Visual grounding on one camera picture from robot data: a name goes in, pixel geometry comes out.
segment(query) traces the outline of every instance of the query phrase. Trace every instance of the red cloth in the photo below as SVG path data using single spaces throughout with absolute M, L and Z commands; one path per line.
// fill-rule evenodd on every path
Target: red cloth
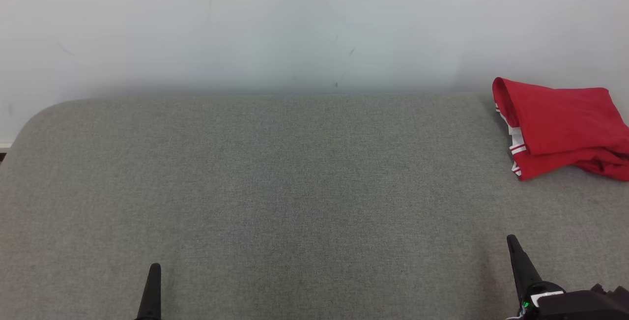
M 629 127 L 603 87 L 550 89 L 496 78 L 497 109 L 519 127 L 526 150 L 513 154 L 526 180 L 566 165 L 629 181 Z

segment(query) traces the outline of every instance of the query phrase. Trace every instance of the gray couch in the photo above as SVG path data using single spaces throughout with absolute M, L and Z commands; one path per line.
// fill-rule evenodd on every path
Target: gray couch
M 567 291 L 629 286 L 629 185 L 517 181 L 491 96 L 72 101 L 0 165 L 0 319 L 515 315 L 505 238 Z

